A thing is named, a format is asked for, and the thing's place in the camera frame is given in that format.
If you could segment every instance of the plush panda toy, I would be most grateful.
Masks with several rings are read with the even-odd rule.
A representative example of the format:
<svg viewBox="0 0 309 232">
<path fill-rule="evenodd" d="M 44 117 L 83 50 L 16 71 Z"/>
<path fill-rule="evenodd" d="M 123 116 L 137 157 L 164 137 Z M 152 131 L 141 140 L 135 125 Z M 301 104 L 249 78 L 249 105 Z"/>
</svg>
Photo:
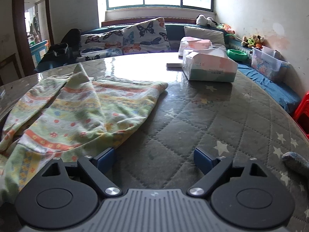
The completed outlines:
<svg viewBox="0 0 309 232">
<path fill-rule="evenodd" d="M 217 27 L 217 23 L 214 21 L 212 17 L 205 18 L 205 16 L 202 14 L 200 14 L 196 18 L 196 24 L 200 26 L 208 26 L 208 27 L 213 27 L 213 28 Z"/>
</svg>

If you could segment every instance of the green bowl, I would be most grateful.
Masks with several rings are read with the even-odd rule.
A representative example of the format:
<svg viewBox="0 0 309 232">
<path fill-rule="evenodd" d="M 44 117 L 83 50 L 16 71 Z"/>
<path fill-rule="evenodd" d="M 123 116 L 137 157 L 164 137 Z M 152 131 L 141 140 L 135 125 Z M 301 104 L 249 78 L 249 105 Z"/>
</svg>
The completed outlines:
<svg viewBox="0 0 309 232">
<path fill-rule="evenodd" d="M 234 61 L 245 61 L 248 58 L 247 53 L 238 50 L 227 50 L 227 55 Z"/>
</svg>

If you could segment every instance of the butterfly print cushion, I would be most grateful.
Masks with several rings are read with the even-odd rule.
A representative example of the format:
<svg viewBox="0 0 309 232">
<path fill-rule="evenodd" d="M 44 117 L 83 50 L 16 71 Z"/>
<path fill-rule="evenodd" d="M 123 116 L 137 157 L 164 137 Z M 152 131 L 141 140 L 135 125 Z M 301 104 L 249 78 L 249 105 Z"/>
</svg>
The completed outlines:
<svg viewBox="0 0 309 232">
<path fill-rule="evenodd" d="M 94 35 L 81 35 L 80 50 L 90 48 L 122 48 L 122 43 L 122 30 L 115 30 Z"/>
<path fill-rule="evenodd" d="M 122 55 L 121 48 L 109 48 L 109 49 L 101 49 L 101 48 L 91 48 L 84 49 L 80 51 L 80 57 L 76 59 L 77 62 L 85 62 L 95 59 L 101 59 L 105 57 L 118 56 Z"/>
<path fill-rule="evenodd" d="M 123 54 L 169 52 L 164 18 L 134 24 L 123 29 Z"/>
</svg>

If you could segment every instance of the floral blanket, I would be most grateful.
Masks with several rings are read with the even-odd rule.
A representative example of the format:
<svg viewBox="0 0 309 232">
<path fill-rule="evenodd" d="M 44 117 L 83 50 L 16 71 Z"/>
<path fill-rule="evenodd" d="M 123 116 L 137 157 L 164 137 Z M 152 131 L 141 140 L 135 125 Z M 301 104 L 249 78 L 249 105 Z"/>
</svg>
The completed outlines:
<svg viewBox="0 0 309 232">
<path fill-rule="evenodd" d="M 119 147 L 146 120 L 163 82 L 106 77 L 93 82 L 78 64 L 73 74 L 49 77 L 14 106 L 0 142 L 0 205 L 52 158 L 76 161 Z"/>
</svg>

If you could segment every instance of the round black disc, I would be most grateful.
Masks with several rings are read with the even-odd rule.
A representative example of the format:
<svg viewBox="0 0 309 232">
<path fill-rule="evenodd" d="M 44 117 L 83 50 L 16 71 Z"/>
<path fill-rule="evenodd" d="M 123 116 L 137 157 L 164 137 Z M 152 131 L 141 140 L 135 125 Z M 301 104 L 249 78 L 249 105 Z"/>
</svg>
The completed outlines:
<svg viewBox="0 0 309 232">
<path fill-rule="evenodd" d="M 98 205 L 97 193 L 86 184 L 68 180 L 52 182 L 49 187 L 26 186 L 16 198 L 18 216 L 27 225 L 42 229 L 68 228 L 87 219 Z"/>
<path fill-rule="evenodd" d="M 280 182 L 267 177 L 247 177 L 221 185 L 211 195 L 214 211 L 244 229 L 270 229 L 285 224 L 294 200 Z"/>
</svg>

